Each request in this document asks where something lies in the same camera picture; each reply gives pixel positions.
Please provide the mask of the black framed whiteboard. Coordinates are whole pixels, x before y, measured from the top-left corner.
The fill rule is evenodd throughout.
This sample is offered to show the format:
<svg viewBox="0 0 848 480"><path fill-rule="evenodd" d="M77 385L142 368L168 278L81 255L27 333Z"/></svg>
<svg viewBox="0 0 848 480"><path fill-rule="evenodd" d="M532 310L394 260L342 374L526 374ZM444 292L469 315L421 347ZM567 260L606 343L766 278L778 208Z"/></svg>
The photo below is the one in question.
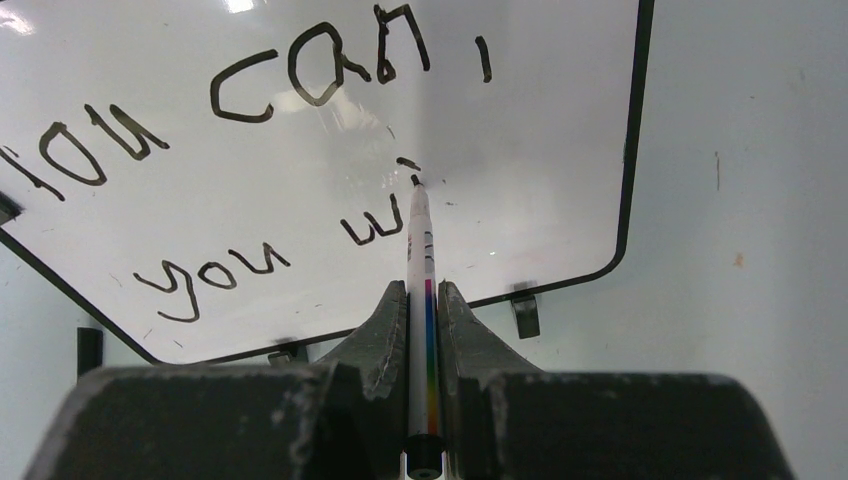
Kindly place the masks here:
<svg viewBox="0 0 848 480"><path fill-rule="evenodd" d="M1 241L152 362L358 327L416 174L473 305L627 245L650 1L5 1Z"/></svg>

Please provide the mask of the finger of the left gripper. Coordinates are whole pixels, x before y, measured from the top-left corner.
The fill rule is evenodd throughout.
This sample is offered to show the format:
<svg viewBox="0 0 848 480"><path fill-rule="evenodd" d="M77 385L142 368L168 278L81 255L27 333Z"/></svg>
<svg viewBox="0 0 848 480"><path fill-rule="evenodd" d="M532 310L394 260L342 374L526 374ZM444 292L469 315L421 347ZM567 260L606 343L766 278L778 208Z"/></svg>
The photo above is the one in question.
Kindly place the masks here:
<svg viewBox="0 0 848 480"><path fill-rule="evenodd" d="M9 196L0 192L0 225L17 219L23 212L22 207Z"/></svg>

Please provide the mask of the black marker cap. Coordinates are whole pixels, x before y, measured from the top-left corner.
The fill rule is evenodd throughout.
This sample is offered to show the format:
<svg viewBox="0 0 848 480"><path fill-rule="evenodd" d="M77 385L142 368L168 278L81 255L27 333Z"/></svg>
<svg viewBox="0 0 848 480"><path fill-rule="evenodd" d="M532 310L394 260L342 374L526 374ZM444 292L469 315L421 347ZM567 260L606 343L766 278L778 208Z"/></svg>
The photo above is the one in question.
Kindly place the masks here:
<svg viewBox="0 0 848 480"><path fill-rule="evenodd" d="M77 377L81 378L103 364L104 334L96 327L78 327L77 339Z"/></svg>

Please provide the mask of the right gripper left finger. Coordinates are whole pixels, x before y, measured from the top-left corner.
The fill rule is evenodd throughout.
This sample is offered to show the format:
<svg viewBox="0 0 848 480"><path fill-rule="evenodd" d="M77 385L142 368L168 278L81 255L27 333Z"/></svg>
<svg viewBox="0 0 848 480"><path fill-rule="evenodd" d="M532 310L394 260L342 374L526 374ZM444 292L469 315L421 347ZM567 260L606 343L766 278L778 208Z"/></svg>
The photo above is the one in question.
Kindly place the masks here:
<svg viewBox="0 0 848 480"><path fill-rule="evenodd" d="M29 479L398 479L407 294L313 363L98 369L67 395Z"/></svg>

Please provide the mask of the white marker pen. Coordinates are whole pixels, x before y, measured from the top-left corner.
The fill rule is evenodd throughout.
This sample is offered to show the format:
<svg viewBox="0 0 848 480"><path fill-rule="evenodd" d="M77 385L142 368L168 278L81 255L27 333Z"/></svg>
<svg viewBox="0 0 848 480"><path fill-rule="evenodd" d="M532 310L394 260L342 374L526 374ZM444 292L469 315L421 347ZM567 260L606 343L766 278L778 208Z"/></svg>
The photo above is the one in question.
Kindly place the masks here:
<svg viewBox="0 0 848 480"><path fill-rule="evenodd" d="M437 341L437 281L429 197L411 176L407 225L407 426L404 453L411 479L443 474L442 412Z"/></svg>

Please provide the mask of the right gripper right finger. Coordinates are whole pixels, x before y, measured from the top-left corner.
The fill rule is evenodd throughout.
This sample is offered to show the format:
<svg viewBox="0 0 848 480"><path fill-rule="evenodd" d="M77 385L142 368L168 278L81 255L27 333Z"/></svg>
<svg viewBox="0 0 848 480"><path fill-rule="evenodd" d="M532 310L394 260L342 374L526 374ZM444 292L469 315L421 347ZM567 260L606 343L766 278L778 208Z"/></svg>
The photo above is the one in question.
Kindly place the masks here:
<svg viewBox="0 0 848 480"><path fill-rule="evenodd" d="M441 283L451 479L790 479L755 397L714 373L546 372Z"/></svg>

